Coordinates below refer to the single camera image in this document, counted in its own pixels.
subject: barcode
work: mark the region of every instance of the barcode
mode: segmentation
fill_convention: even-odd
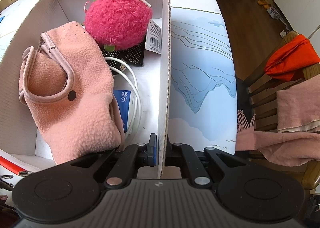
[[[150,37],[150,46],[158,47],[158,40],[156,38]]]

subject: snap button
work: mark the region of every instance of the snap button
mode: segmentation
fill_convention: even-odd
[[[73,101],[76,98],[77,94],[74,90],[70,91],[68,94],[68,100]]]

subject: scarf fringe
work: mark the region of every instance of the scarf fringe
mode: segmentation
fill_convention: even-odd
[[[250,123],[248,123],[243,111],[238,110],[237,112],[237,133],[249,129],[254,126],[254,120],[256,118],[256,114],[253,115]]]

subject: silver screw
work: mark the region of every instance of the silver screw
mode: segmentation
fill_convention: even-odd
[[[108,185],[120,185],[122,183],[122,179],[119,177],[110,177],[107,179]]]
[[[210,179],[205,176],[198,176],[195,178],[195,183],[198,185],[207,185],[210,183]]]

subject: white label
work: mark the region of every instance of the white label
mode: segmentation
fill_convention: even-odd
[[[153,20],[148,24],[145,48],[161,54],[161,28]]]
[[[146,6],[151,7],[151,5],[146,0],[140,0],[140,1],[143,2]]]

